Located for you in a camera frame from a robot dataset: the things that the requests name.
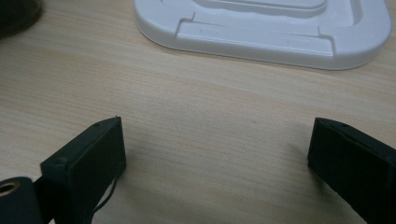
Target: tabletop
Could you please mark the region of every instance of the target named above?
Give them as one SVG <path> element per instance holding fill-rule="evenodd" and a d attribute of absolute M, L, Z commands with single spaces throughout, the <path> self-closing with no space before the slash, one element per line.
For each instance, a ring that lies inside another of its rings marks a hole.
<path fill-rule="evenodd" d="M 306 156 L 316 117 L 396 147 L 395 59 L 394 31 L 344 71 L 167 49 L 132 0 L 44 0 L 0 40 L 0 179 L 120 116 L 127 167 L 93 223 L 365 223 Z"/>

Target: black plastic part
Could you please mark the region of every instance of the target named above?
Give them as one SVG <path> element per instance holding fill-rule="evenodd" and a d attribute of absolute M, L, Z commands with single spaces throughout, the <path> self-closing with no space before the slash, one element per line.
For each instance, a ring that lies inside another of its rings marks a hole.
<path fill-rule="evenodd" d="M 395 149 L 344 123 L 316 119 L 308 165 L 367 223 L 396 223 Z"/>
<path fill-rule="evenodd" d="M 97 122 L 41 163 L 41 185 L 57 186 L 56 202 L 49 188 L 37 188 L 44 197 L 41 206 L 58 206 L 56 223 L 91 223 L 95 207 L 125 166 L 121 119 Z"/>
<path fill-rule="evenodd" d="M 16 34 L 41 14 L 41 0 L 0 0 L 0 38 Z"/>
<path fill-rule="evenodd" d="M 0 182 L 0 223 L 43 223 L 31 179 L 15 177 Z"/>

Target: white plastic tray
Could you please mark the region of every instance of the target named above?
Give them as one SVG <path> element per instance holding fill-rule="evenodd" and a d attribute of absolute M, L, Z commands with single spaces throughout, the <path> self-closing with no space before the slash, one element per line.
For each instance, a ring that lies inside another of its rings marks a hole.
<path fill-rule="evenodd" d="M 135 0 L 152 41 L 239 58 L 330 70 L 370 62 L 387 41 L 384 0 Z"/>

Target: light wood surface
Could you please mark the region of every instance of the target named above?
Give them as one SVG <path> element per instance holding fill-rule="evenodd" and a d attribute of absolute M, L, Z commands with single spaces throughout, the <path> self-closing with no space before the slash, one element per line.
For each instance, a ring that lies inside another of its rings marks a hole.
<path fill-rule="evenodd" d="M 396 147 L 394 32 L 371 63 L 330 72 L 163 48 L 136 28 L 133 0 L 44 2 L 0 40 L 0 179 L 36 180 L 118 115 L 128 166 L 93 223 L 365 223 L 306 156 L 315 117 Z"/>

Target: white plastic lid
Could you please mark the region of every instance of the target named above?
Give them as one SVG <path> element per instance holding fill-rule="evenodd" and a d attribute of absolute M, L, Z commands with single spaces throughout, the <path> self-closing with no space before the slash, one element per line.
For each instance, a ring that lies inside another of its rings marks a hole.
<path fill-rule="evenodd" d="M 137 26 L 171 49 L 330 70 L 370 62 L 387 41 L 384 0 L 135 0 Z"/>

